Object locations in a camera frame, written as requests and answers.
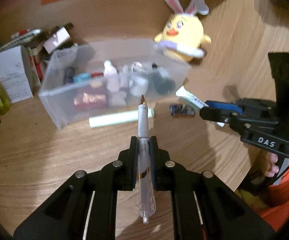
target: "wood grain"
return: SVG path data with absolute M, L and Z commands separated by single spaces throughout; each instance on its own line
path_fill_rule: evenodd
M 190 0 L 180 0 L 185 7 Z M 185 87 L 203 100 L 275 98 L 267 53 L 289 51 L 289 10 L 268 0 L 206 0 L 201 17 L 213 43 L 194 60 Z M 150 37 L 159 33 L 171 10 L 163 0 L 63 0 L 44 6 L 32 0 L 0 15 L 0 42 L 21 29 L 72 21 L 81 43 L 108 37 Z M 210 169 L 231 189 L 242 181 L 258 150 L 243 145 L 228 127 L 170 117 L 169 102 L 152 102 L 150 134 L 171 159 L 191 171 Z M 12 233 L 76 170 L 97 171 L 128 148 L 137 123 L 91 129 L 88 121 L 58 131 L 38 98 L 12 105 L 0 124 L 0 221 Z M 137 190 L 119 192 L 117 239 L 172 239 L 168 192 L 156 193 L 157 212 L 144 226 Z

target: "yellow plush chick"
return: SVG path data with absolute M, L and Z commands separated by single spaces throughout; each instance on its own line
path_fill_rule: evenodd
M 269 208 L 269 206 L 264 203 L 259 196 L 253 196 L 250 192 L 246 190 L 238 188 L 234 193 L 236 193 L 240 198 L 242 198 L 255 211 Z
M 203 26 L 197 12 L 206 15 L 209 8 L 204 0 L 191 0 L 188 8 L 183 11 L 179 0 L 165 0 L 176 13 L 168 20 L 165 28 L 159 33 L 154 41 L 161 47 L 166 48 L 164 54 L 179 60 L 191 61 L 193 58 L 201 58 L 204 51 L 199 47 L 210 44 L 211 39 L 203 32 Z

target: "pen tip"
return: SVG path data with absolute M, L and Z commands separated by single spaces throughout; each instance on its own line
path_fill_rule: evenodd
M 145 100 L 145 97 L 144 95 L 141 96 L 141 99 L 140 99 L 140 102 L 139 102 L 139 105 L 143 105 L 143 104 L 147 104 L 147 100 Z

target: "white pen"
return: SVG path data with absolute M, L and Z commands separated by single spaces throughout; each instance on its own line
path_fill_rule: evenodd
M 149 217 L 156 211 L 156 201 L 154 199 L 151 161 L 149 152 L 149 124 L 148 106 L 144 95 L 138 106 L 138 173 L 139 173 L 139 193 L 140 193 L 140 216 L 143 223 L 149 223 Z
M 4 50 L 14 48 L 19 45 L 26 45 L 33 41 L 37 36 L 41 35 L 43 33 L 43 29 L 35 29 L 32 30 L 10 42 L 0 47 L 0 52 L 3 52 Z

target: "clear plastic container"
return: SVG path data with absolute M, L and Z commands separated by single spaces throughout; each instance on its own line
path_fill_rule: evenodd
M 63 84 L 64 73 L 68 67 L 73 67 L 76 74 L 98 73 L 103 72 L 103 63 L 106 60 L 112 62 L 119 72 L 119 77 L 127 80 L 130 88 L 133 81 L 137 80 L 139 76 L 148 80 L 148 89 L 145 93 L 147 100 L 168 94 L 174 95 L 182 86 L 187 72 L 191 68 L 186 62 L 164 56 L 161 51 L 155 49 L 154 41 L 149 39 L 98 41 L 76 48 L 55 51 L 46 70 L 39 97 L 59 130 L 70 123 L 85 120 L 91 116 L 115 112 L 118 108 L 123 107 L 111 106 L 111 104 L 103 104 L 103 102 L 84 104 L 90 98 L 92 100 L 95 98 L 108 100 L 106 98 L 108 94 L 107 77 L 94 77 L 87 81 Z M 131 66 L 134 61 L 140 62 L 147 71 L 130 71 L 128 74 L 122 74 L 123 66 Z M 159 68 L 152 68 L 152 63 L 157 64 Z M 165 80 L 168 81 L 166 85 L 170 86 L 171 83 L 170 91 L 164 91 Z M 125 103 L 127 106 L 137 105 L 139 98 L 140 96 L 131 94 L 129 87 L 126 89 Z

